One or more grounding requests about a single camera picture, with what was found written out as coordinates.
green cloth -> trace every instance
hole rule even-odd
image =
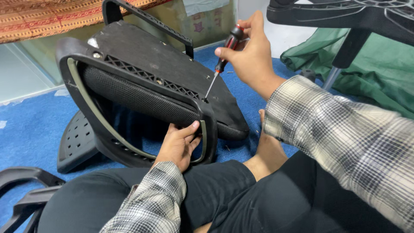
[[[318,28],[280,59],[291,70],[311,69],[325,80],[348,30]],[[414,47],[372,33],[333,88],[414,119]]]

chair leg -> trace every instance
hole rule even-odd
[[[326,78],[326,81],[323,83],[322,88],[324,90],[331,89],[332,85],[334,84],[336,78],[341,73],[341,71],[342,69],[340,68],[332,67],[331,71],[329,72],[328,77]]]

plaid shirt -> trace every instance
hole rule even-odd
[[[302,76],[267,103],[265,133],[298,147],[406,232],[414,232],[414,121],[333,96]],[[158,163],[132,187],[106,232],[178,232],[183,176]]]

